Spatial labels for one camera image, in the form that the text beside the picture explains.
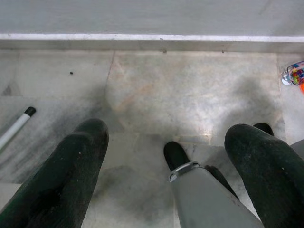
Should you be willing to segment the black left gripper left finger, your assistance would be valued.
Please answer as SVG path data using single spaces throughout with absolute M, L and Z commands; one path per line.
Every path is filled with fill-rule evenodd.
M 109 142 L 100 119 L 67 135 L 0 212 L 2 228 L 79 228 Z

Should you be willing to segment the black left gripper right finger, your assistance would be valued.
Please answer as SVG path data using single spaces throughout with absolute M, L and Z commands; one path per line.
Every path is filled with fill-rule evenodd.
M 225 135 L 224 147 L 266 228 L 304 226 L 304 161 L 284 141 L 247 124 Z

